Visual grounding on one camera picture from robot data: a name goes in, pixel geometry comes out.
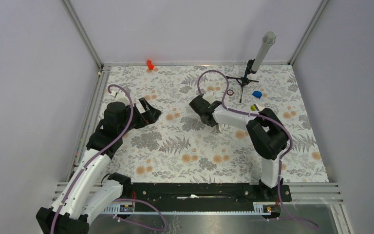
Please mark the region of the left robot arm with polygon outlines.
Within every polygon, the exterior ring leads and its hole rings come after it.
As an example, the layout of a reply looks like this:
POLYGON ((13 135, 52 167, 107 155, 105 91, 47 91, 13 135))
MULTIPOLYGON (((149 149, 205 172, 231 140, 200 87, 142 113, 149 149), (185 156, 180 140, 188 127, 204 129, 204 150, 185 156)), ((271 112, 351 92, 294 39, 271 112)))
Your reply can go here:
POLYGON ((90 136, 78 170, 51 207, 41 207, 37 212, 36 219, 43 233, 86 234, 113 200, 131 196, 131 180, 127 176, 108 179, 94 195, 90 195, 90 189, 123 144, 123 135, 154 124, 162 114, 144 98, 139 101, 145 110, 143 113, 126 97, 107 105, 103 119, 90 136))

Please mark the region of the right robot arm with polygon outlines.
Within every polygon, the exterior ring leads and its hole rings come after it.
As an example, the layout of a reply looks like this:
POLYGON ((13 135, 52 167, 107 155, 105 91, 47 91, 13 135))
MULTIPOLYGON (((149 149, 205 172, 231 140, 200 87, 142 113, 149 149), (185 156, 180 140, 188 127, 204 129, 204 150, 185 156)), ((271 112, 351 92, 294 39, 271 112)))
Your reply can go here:
POLYGON ((195 97, 189 106, 209 127, 224 124, 249 134, 255 151, 262 157, 261 197, 267 201, 276 198, 279 195, 279 154, 286 149, 290 134, 275 113, 269 108, 256 112, 235 110, 221 101, 210 103, 203 95, 195 97))

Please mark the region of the floral patterned table mat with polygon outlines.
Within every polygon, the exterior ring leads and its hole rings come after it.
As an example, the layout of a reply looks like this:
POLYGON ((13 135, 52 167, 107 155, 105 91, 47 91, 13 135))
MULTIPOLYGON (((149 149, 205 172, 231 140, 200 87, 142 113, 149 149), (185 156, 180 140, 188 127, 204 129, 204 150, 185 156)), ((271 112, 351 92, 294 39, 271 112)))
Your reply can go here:
POLYGON ((157 123, 131 130, 99 175, 120 173, 134 182, 257 182, 261 157, 246 131, 223 125, 222 133, 204 125, 189 103, 200 92, 213 91, 217 100, 245 112, 253 104, 270 108, 292 135, 293 148, 283 158, 285 182, 327 182, 309 117, 290 65, 265 65, 241 87, 224 76, 240 77, 245 66, 113 67, 108 84, 129 88, 131 98, 145 98, 161 110, 157 123), (262 98, 252 96, 261 91, 262 98))

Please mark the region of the red plastic block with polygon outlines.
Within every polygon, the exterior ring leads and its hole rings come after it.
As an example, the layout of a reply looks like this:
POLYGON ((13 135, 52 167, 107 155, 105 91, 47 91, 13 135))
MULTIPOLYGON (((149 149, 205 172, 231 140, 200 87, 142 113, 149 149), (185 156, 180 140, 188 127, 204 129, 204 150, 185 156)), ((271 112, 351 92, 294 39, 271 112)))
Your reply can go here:
POLYGON ((147 68, 152 71, 154 69, 154 65, 150 59, 146 61, 147 68))

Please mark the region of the black microphone tripod stand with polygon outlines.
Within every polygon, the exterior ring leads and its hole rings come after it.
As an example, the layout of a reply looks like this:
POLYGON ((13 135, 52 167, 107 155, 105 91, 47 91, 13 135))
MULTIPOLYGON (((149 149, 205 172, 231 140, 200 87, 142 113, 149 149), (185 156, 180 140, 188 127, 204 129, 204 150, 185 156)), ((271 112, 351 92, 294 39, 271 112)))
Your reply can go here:
POLYGON ((243 77, 240 77, 240 78, 235 78, 235 77, 230 77, 230 76, 226 77, 227 79, 234 79, 239 83, 239 85, 241 87, 239 103, 242 103, 244 87, 249 85, 252 82, 255 82, 255 83, 259 82, 258 80, 252 80, 252 79, 249 79, 247 77, 249 74, 255 74, 256 73, 255 71, 252 70, 252 66, 253 66, 254 62, 255 62, 255 59, 250 59, 247 62, 246 69, 245 69, 243 77))

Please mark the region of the blue plastic cap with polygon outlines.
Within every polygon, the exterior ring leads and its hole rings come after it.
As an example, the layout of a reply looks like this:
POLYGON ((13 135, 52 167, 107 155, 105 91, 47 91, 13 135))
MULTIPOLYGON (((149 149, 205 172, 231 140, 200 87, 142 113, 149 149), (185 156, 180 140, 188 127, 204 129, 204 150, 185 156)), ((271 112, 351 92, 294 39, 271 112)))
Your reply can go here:
POLYGON ((262 98, 263 93, 261 91, 256 90, 252 93, 252 96, 254 96, 255 98, 262 98))

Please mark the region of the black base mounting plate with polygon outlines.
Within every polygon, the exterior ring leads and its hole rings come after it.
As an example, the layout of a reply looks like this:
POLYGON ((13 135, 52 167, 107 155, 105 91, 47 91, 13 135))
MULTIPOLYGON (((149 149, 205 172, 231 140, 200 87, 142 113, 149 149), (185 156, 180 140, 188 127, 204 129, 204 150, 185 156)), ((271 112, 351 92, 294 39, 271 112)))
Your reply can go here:
POLYGON ((287 185, 280 189, 250 183, 132 183, 124 186, 121 199, 137 199, 147 205, 179 200, 203 200, 206 203, 257 202, 275 204, 291 202, 287 185))

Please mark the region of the grey microphone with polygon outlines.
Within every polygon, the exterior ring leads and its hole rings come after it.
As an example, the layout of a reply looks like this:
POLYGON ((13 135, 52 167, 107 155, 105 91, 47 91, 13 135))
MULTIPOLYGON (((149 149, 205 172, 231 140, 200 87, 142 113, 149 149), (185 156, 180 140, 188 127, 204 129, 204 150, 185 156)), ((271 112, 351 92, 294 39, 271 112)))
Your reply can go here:
POLYGON ((271 48, 271 46, 275 43, 276 41, 276 33, 274 32, 267 32, 263 38, 262 38, 262 44, 260 46, 260 49, 253 61, 253 64, 250 68, 250 71, 251 73, 256 73, 261 65, 261 63, 263 62, 266 54, 268 53, 269 49, 271 48))

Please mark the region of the aluminium frame rail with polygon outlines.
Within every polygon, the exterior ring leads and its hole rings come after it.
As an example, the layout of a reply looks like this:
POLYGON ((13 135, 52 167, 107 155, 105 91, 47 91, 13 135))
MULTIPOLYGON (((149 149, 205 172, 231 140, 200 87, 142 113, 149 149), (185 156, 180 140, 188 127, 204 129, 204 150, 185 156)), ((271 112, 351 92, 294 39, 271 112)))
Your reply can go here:
POLYGON ((63 0, 61 5, 67 15, 67 25, 72 29, 61 34, 67 42, 62 53, 66 60, 56 66, 64 76, 56 97, 61 99, 59 105, 60 120, 54 125, 51 138, 60 148, 56 164, 50 169, 55 182, 68 181, 74 164, 84 148, 88 127, 95 118, 95 100, 99 96, 100 80, 98 72, 106 62, 102 52, 103 9, 105 0, 63 0))

